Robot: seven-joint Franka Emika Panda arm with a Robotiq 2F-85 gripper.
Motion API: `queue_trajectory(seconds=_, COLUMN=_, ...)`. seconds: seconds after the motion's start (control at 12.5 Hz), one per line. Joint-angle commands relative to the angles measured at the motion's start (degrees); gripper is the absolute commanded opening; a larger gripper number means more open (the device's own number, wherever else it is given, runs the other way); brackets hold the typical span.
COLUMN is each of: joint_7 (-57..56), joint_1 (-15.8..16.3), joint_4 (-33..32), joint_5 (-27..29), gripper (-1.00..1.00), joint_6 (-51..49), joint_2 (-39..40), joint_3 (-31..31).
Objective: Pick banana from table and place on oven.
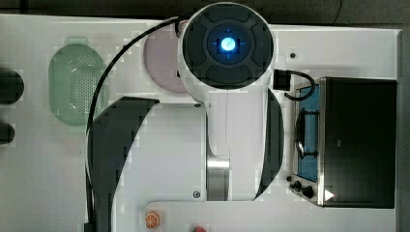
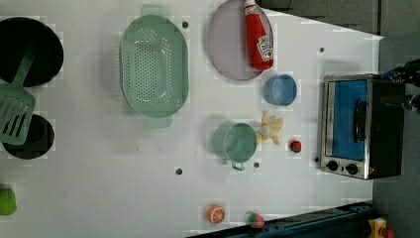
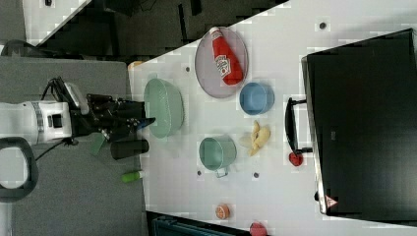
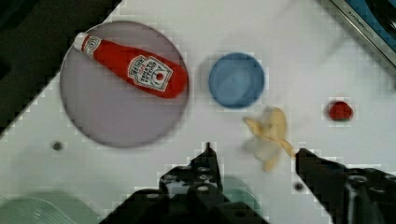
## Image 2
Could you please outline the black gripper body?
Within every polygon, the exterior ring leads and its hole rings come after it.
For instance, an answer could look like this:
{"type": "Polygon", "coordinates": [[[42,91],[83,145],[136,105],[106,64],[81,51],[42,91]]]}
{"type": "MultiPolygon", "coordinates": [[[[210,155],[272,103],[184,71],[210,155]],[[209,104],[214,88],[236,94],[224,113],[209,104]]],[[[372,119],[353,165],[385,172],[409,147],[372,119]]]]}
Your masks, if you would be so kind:
{"type": "MultiPolygon", "coordinates": [[[[411,84],[415,87],[420,85],[419,59],[407,62],[404,66],[398,66],[383,73],[382,80],[392,83],[411,84]]],[[[404,110],[419,112],[420,95],[391,95],[383,96],[380,102],[387,106],[399,107],[404,110]]]]}

